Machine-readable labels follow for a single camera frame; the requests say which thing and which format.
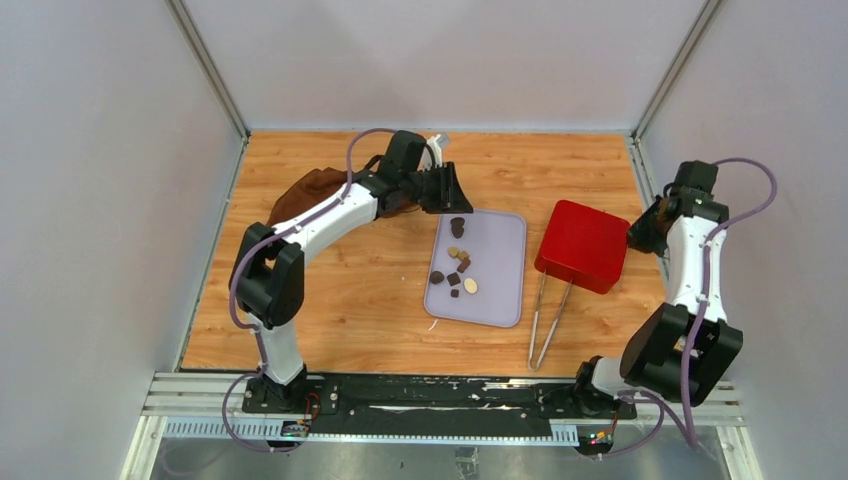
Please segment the red box with white liners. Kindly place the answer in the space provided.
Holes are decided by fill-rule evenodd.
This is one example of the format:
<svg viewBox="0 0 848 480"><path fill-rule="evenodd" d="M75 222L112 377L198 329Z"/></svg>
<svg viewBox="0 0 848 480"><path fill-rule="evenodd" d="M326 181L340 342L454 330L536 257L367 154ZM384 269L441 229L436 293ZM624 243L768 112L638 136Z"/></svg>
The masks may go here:
<svg viewBox="0 0 848 480"><path fill-rule="evenodd" d="M580 256L556 259L538 256L534 261L534 267L541 273L604 295L621 278L624 257Z"/></svg>

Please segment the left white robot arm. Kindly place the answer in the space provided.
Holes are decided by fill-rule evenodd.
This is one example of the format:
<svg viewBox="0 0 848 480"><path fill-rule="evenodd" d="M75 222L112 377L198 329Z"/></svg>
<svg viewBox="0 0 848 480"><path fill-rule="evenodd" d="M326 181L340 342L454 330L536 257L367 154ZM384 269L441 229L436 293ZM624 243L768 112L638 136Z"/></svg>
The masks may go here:
<svg viewBox="0 0 848 480"><path fill-rule="evenodd" d="M324 249L352 231L417 205L427 214L470 214L454 163L445 160L445 133L425 138L389 130L386 151L361 169L351 157L344 170L315 170L292 190L324 188L302 213L272 224L255 223L243 235L229 282L232 323L250 332L259 365L248 374L246 396L283 413L298 411L315 395L299 352L295 318L305 299L305 270Z"/></svg>

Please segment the red box lid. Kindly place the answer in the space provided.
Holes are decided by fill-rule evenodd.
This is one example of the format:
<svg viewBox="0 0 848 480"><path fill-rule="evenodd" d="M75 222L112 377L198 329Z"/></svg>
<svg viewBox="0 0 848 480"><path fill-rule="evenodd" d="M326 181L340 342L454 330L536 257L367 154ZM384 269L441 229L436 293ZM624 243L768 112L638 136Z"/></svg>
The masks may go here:
<svg viewBox="0 0 848 480"><path fill-rule="evenodd" d="M536 258L623 256L625 259L629 227L623 218L573 201L559 200Z"/></svg>

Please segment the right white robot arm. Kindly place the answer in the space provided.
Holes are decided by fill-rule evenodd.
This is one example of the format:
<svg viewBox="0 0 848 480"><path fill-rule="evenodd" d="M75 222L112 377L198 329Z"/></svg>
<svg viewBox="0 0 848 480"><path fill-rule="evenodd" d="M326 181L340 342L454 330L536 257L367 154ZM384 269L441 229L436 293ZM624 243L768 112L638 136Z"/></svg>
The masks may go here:
<svg viewBox="0 0 848 480"><path fill-rule="evenodd" d="M670 403L700 405L743 345L721 299L720 261L730 219L715 200L716 163L682 163L674 180L630 226L630 249L669 260L664 302L619 357L581 364L571 403L584 417L615 410L625 390L647 390Z"/></svg>

